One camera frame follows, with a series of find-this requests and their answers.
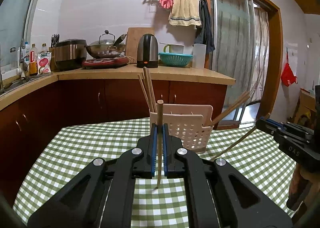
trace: dark red cabinet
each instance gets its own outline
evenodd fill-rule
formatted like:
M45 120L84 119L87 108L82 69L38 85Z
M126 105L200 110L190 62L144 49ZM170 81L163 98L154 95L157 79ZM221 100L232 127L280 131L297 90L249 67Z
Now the dark red cabinet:
M222 111L226 91L227 86L221 84L171 81L169 103L209 104L213 107L213 119Z
M169 81L152 81L156 101L169 101ZM149 117L149 109L139 80L105 80L108 121Z
M107 121L104 80L59 81L61 109L65 125L94 124Z
M210 104L221 113L226 85L153 80L156 101ZM0 111L0 190L13 206L39 155L63 127L149 117L138 80L63 80Z

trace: wooden door frame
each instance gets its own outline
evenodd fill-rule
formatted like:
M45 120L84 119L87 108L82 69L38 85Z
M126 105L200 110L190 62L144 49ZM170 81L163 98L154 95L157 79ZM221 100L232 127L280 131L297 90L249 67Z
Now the wooden door frame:
M283 55L283 32L280 8L270 0L259 1L266 4L270 9L267 10L269 20L268 71L257 118L272 112L280 84ZM208 58L209 55L206 55L205 68L209 68Z

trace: table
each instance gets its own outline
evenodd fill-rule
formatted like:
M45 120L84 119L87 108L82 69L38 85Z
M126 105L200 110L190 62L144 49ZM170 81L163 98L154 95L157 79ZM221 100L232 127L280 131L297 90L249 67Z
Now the table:
M249 129L212 131L207 151L200 157L212 158ZM117 158L135 147L138 139L149 135L149 131L149 118L63 128L29 171L13 209L27 223L33 212L93 159ZM222 157L293 215L285 202L295 162L277 148L270 135L255 130ZM152 180L136 180L132 227L188 227L183 179L163 178L157 190L156 180L156 176Z

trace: blue colander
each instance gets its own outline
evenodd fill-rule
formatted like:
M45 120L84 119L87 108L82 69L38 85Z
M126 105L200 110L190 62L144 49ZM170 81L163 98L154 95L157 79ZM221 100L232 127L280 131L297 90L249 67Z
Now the blue colander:
M159 53L160 60L167 66L184 67L192 61L192 55Z

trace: bottle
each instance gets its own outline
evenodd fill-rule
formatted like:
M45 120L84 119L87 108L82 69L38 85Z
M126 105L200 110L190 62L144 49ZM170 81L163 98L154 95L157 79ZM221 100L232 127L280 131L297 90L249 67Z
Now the bottle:
M32 48L30 50L30 63L29 63L30 75L38 74L37 58L38 58L38 49L36 48L36 44L32 44Z
M28 44L28 42L25 43L26 44L26 50L25 50L25 56L24 56L24 61L26 62L26 64L29 65L30 62L30 45Z
M47 53L47 52L48 52L47 44L46 44L46 43L44 43L44 44L42 44L41 53Z
M10 48L10 70L14 70L17 68L17 54L16 48Z

